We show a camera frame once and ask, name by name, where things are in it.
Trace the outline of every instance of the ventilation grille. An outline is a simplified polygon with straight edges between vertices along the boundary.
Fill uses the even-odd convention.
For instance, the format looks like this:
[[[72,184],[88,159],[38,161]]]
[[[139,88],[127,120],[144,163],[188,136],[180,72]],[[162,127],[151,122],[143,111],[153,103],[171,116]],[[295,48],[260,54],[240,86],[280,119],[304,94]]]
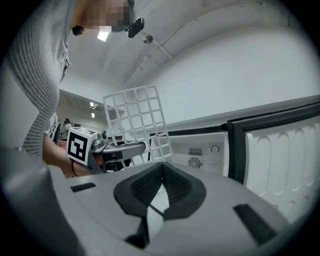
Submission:
[[[199,160],[199,158],[191,157],[189,159],[188,166],[190,166],[192,168],[200,169],[200,167],[202,166],[202,163]]]
[[[201,147],[190,147],[189,148],[189,156],[202,156],[202,148]]]

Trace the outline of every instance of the ceiling pipe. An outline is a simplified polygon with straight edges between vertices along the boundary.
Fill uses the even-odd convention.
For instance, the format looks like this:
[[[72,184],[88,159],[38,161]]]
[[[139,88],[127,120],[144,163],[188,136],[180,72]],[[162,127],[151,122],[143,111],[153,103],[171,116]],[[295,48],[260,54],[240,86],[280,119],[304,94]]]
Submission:
[[[164,45],[173,35],[175,35],[178,31],[182,30],[183,28],[186,28],[187,26],[197,22],[197,21],[200,21],[202,19],[205,19],[211,15],[214,15],[214,14],[218,14],[218,13],[221,13],[221,12],[225,12],[225,11],[229,11],[229,10],[233,10],[233,9],[239,9],[239,8],[244,8],[244,7],[265,7],[264,4],[260,1],[257,1],[253,4],[238,4],[236,6],[233,6],[233,7],[225,7],[225,8],[221,8],[221,9],[218,9],[218,10],[213,10],[211,12],[208,12],[198,18],[195,18],[193,20],[191,20],[190,22],[186,23],[185,25],[179,27],[175,32],[173,32],[171,35],[169,35],[165,40],[163,40],[161,43],[157,43],[155,41],[155,39],[153,38],[153,42],[156,44],[156,48],[154,48],[148,55],[145,56],[145,58],[143,58],[143,60],[133,69],[133,71],[130,73],[130,75],[127,77],[127,79],[125,80],[125,83],[127,83],[129,81],[129,79],[132,77],[132,75],[136,72],[136,70],[141,66],[141,64],[146,60],[146,59],[149,59],[150,55],[154,53],[154,51],[156,49],[161,49],[164,53],[167,53],[169,54],[163,47],[162,45]],[[141,33],[143,35],[147,35],[147,33],[145,33],[144,31],[141,31]]]
[[[157,64],[155,64],[149,57],[147,58],[155,67],[157,67],[159,69],[159,66]]]

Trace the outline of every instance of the round button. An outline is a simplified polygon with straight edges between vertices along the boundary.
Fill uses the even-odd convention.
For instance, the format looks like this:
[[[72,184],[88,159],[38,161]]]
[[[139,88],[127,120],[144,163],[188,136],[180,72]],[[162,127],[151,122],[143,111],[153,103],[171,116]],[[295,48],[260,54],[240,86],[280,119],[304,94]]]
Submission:
[[[218,153],[219,152],[219,147],[217,146],[217,145],[213,145],[212,147],[211,147],[211,152],[212,153]]]

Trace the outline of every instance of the refrigerator door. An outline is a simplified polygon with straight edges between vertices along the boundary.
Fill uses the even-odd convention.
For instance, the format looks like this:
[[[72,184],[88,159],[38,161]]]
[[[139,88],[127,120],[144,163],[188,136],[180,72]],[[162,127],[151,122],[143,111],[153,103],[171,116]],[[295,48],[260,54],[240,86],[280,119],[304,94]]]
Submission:
[[[229,178],[244,184],[290,222],[320,191],[320,103],[227,123]]]

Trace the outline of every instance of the camera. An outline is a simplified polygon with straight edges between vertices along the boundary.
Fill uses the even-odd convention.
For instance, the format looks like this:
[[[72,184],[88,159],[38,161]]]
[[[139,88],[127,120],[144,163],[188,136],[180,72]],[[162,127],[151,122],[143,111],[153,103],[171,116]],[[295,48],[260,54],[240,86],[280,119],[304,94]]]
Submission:
[[[145,19],[137,18],[130,26],[124,29],[124,31],[128,32],[129,38],[134,38],[141,30],[145,27]]]

